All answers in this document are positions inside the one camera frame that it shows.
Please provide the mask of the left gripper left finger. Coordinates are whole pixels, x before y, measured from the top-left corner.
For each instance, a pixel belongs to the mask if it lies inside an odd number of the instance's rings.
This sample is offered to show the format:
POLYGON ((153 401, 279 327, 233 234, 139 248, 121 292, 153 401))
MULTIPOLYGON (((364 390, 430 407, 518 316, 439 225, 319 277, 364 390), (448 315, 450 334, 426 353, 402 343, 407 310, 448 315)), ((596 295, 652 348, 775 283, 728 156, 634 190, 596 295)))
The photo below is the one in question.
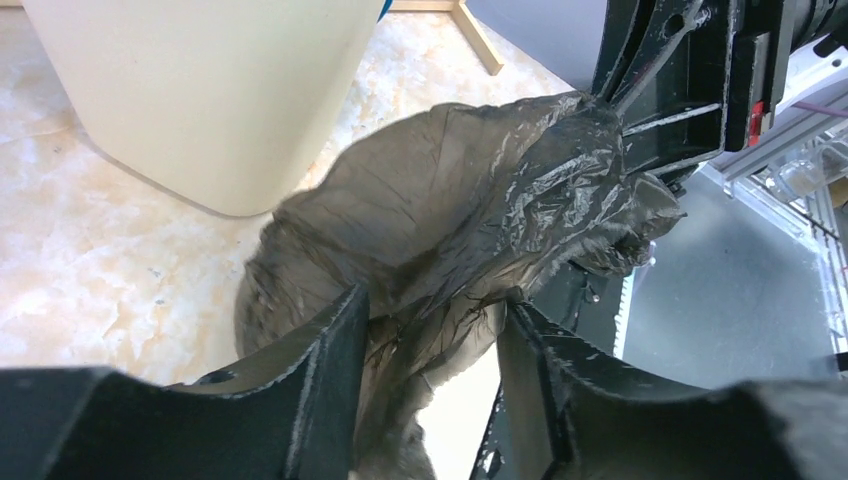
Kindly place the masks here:
POLYGON ((5 479, 344 479, 369 319, 354 287, 193 384, 107 367, 1 373, 5 479))

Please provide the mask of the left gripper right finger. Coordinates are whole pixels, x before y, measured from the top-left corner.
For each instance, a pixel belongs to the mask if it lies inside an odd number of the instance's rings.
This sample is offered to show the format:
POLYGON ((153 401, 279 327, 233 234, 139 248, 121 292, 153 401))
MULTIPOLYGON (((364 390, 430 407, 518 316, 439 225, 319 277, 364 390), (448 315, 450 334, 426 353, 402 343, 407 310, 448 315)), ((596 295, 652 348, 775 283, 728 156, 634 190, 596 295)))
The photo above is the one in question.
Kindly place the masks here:
POLYGON ((843 479, 847 385, 718 389, 634 367, 511 302, 475 479, 843 479))

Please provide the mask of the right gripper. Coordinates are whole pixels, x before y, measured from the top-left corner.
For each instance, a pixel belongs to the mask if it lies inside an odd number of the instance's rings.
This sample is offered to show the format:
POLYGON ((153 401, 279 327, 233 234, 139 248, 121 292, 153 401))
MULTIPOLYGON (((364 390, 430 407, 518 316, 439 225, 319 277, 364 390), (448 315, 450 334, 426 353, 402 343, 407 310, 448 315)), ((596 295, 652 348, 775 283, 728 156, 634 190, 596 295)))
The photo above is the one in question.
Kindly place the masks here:
POLYGON ((775 123, 798 1, 610 1, 591 92, 623 168, 656 176, 755 146, 775 123))

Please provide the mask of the dark translucent trash bag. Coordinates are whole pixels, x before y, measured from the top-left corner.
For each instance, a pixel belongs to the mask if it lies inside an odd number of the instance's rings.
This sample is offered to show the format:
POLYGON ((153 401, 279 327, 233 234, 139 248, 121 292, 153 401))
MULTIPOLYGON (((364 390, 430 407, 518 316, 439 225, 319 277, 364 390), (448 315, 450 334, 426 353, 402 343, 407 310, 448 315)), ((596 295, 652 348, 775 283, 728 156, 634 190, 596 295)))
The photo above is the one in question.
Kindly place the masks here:
POLYGON ((502 301, 570 262, 625 276, 682 218, 622 149, 615 111, 577 91, 442 103, 354 142, 262 230, 235 300, 238 354, 366 287, 351 476, 432 478, 416 415, 494 343, 502 301))

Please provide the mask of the cream plastic trash bin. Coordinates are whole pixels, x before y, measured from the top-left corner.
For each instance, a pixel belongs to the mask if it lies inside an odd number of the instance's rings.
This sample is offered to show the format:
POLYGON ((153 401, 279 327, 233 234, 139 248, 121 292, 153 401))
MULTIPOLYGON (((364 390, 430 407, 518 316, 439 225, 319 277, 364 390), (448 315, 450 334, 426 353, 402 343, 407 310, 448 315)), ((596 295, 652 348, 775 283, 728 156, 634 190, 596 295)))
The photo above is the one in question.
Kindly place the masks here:
POLYGON ((218 213, 272 209, 316 161, 383 5, 27 1, 92 142, 218 213))

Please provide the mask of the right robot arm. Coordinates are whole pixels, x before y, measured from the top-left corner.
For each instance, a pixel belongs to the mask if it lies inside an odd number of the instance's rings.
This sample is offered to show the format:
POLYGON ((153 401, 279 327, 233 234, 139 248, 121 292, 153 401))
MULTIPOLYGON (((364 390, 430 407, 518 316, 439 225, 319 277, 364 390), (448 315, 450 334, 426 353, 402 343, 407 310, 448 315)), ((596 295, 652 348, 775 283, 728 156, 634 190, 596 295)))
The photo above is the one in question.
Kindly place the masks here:
POLYGON ((621 118, 625 170, 676 182, 757 145, 794 52, 846 45, 843 1, 611 1, 591 91, 621 118))

